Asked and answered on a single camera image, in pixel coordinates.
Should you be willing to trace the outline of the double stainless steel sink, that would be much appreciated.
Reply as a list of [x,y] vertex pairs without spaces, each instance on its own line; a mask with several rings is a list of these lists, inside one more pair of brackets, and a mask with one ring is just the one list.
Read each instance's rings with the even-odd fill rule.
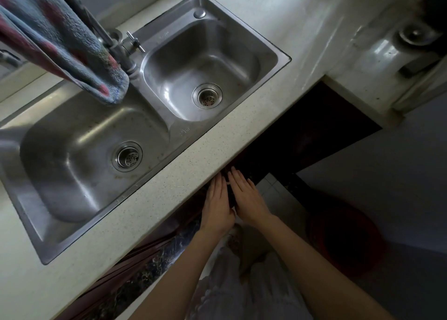
[[[120,104],[62,81],[0,122],[0,178],[43,265],[292,60],[215,0],[183,0],[123,44],[137,68]],[[223,92],[215,108],[193,103],[204,83]],[[142,162],[120,172],[111,154],[128,141]]]

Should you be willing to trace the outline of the black stove burner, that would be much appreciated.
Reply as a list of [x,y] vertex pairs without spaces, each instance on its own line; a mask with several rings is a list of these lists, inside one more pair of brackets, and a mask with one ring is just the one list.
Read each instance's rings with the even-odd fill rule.
[[410,16],[397,34],[410,48],[447,55],[447,0],[410,0]]

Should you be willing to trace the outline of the person's left hand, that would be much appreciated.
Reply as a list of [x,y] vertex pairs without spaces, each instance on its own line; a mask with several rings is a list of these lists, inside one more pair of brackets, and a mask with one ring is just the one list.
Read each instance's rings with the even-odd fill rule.
[[205,238],[220,240],[234,226],[227,223],[230,208],[227,183],[220,172],[210,181],[202,211],[200,234]]

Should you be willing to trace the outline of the white garment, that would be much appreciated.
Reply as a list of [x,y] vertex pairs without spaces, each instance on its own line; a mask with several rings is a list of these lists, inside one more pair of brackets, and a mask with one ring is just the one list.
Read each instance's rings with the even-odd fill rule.
[[198,281],[185,320],[313,320],[292,274],[268,252],[241,274],[243,229],[225,237],[207,276]]

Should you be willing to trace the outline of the round steel drain strainer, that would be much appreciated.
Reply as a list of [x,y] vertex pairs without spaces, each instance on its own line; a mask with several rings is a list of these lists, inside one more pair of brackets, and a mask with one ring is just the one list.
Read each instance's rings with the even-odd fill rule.
[[111,164],[120,172],[135,170],[142,162],[143,151],[136,142],[123,142],[111,154]]
[[192,94],[193,103],[201,109],[217,107],[223,98],[221,88],[213,83],[204,83],[197,86]]

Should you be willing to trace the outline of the chrome sink faucet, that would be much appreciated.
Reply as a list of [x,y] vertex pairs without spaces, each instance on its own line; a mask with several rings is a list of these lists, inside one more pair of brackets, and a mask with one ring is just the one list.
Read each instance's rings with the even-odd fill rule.
[[120,67],[131,75],[136,71],[137,65],[131,59],[127,49],[116,39],[113,39],[103,26],[91,14],[82,0],[64,0],[71,9],[80,17],[84,24],[98,38],[99,42],[108,50],[110,55],[115,58]]

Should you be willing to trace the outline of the red plastic basin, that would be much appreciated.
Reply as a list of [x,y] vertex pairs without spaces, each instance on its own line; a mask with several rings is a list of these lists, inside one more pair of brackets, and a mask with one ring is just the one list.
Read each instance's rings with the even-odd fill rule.
[[387,245],[377,226],[363,212],[339,205],[311,215],[306,223],[310,244],[349,278],[371,271]]

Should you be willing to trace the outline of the stainless steel gas stove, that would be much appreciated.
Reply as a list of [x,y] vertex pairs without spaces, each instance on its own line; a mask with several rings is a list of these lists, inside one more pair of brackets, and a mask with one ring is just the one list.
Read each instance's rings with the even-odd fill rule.
[[447,93],[447,55],[410,48],[397,31],[410,0],[396,0],[350,41],[323,82],[373,119],[401,118]]

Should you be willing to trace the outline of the person's left forearm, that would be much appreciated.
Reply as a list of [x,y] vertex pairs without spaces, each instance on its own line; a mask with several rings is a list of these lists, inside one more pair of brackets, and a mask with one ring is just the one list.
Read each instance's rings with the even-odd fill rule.
[[197,231],[129,320],[184,320],[204,266],[232,227]]

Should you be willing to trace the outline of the blue and pink towel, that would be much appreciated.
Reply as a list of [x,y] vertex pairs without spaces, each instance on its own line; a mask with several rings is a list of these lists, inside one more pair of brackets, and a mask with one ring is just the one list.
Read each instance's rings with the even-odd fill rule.
[[128,74],[64,0],[0,0],[0,41],[106,104],[127,93]]

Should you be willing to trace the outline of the person's right hand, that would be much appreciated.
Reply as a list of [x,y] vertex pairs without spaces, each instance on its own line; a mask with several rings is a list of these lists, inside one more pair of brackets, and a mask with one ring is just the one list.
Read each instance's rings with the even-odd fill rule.
[[[227,173],[227,176],[232,188],[232,167]],[[265,229],[269,226],[270,221],[272,221],[273,215],[269,211],[262,196],[261,201],[254,201],[250,193],[251,189],[249,188],[249,192],[243,194],[242,197],[234,196],[236,204],[243,212],[243,221],[251,227],[256,228],[260,233],[264,233]]]

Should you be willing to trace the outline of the person's right forearm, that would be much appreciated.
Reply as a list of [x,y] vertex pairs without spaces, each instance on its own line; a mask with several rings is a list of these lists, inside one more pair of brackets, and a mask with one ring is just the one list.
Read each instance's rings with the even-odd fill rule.
[[277,216],[263,217],[257,229],[284,261],[317,319],[395,320]]

